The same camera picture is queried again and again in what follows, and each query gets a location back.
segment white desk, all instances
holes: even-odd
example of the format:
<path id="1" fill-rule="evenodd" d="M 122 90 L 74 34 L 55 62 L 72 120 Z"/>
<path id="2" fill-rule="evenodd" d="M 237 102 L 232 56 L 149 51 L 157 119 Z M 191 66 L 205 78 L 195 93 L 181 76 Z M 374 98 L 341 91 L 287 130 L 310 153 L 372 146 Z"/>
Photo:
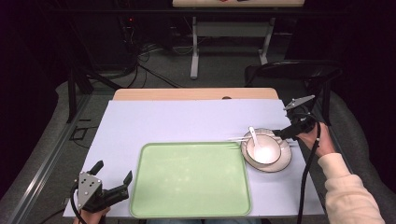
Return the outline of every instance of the white desk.
<path id="1" fill-rule="evenodd" d="M 259 95 L 262 98 L 276 98 L 272 89 L 120 91 L 115 96 L 118 100 L 110 101 L 107 106 L 82 170 L 88 171 L 103 160 L 105 166 L 97 177 L 103 180 L 104 189 L 112 189 L 121 184 L 130 170 L 135 175 L 140 149 L 146 143 L 224 141 L 229 137 L 243 136 L 248 132 L 248 126 L 282 129 L 290 125 L 279 100 L 207 99 L 210 92 L 214 92 L 214 99 L 222 98 L 221 95 L 247 98 L 249 91 L 253 93 L 252 98 Z M 123 101 L 128 98 L 125 92 L 135 100 Z M 176 97 L 177 100 L 165 101 L 164 94 L 167 92 L 170 99 Z M 249 217 L 289 217 L 298 214 L 305 163 L 297 142 L 290 141 L 290 147 L 292 159 L 283 171 L 268 174 L 246 164 L 252 204 Z M 129 186 L 130 195 L 133 188 L 134 181 Z M 130 199 L 113 205 L 107 216 L 133 218 L 129 208 Z M 306 184 L 304 214 L 323 214 L 310 177 Z M 74 216 L 70 204 L 64 216 Z"/>
<path id="2" fill-rule="evenodd" d="M 302 7 L 304 0 L 173 0 L 173 7 Z M 192 18 L 191 78 L 198 78 L 198 36 L 249 36 L 264 37 L 259 57 L 262 64 L 268 63 L 267 51 L 274 30 L 275 18 L 269 21 L 208 22 Z"/>

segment dark background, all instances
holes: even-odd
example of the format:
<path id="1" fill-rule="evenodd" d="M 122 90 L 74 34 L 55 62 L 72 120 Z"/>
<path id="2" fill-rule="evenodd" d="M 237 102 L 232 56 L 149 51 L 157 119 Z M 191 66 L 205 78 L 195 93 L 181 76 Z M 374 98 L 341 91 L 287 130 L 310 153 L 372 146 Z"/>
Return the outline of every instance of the dark background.
<path id="1" fill-rule="evenodd" d="M 50 25 L 33 1 L 1 4 L 0 197 L 46 128 L 57 104 L 55 89 L 67 80 L 70 71 Z M 366 134 L 373 165 L 383 182 L 396 192 L 396 150 L 392 141 L 396 133 L 392 101 L 396 95 L 396 2 L 306 0 L 305 7 L 348 8 L 350 16 L 298 20 L 286 58 L 335 59 L 343 63 L 345 73 L 333 82 L 333 90 L 355 114 Z M 76 40 L 72 41 L 73 50 L 83 52 L 82 62 L 92 63 Z"/>

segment black chair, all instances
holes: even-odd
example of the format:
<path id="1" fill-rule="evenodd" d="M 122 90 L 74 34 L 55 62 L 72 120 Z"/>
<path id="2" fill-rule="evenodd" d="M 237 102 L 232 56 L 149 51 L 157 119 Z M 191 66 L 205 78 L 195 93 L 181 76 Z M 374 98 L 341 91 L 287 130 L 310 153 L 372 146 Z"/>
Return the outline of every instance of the black chair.
<path id="1" fill-rule="evenodd" d="M 310 111 L 321 97 L 322 117 L 330 124 L 330 82 L 342 73 L 339 62 L 324 60 L 287 60 L 251 65 L 245 69 L 245 87 L 274 88 L 285 105 L 292 99 L 313 94 L 314 100 L 307 103 Z"/>

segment white sleeve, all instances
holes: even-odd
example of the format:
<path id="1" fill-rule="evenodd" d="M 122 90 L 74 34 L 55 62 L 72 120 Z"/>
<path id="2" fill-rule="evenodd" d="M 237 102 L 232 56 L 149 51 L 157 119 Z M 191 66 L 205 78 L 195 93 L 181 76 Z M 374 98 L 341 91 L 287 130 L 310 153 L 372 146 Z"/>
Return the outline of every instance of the white sleeve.
<path id="1" fill-rule="evenodd" d="M 327 177 L 326 210 L 332 224 L 385 223 L 373 195 L 348 171 L 341 154 L 322 156 L 318 164 Z"/>

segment tray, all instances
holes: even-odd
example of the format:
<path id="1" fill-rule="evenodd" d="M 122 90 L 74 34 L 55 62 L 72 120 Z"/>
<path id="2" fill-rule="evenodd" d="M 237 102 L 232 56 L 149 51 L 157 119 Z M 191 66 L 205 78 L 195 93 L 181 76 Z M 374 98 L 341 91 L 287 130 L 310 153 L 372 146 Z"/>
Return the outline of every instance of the tray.
<path id="1" fill-rule="evenodd" d="M 250 194 L 240 146 L 229 142 L 146 144 L 130 211 L 138 218 L 246 215 Z"/>

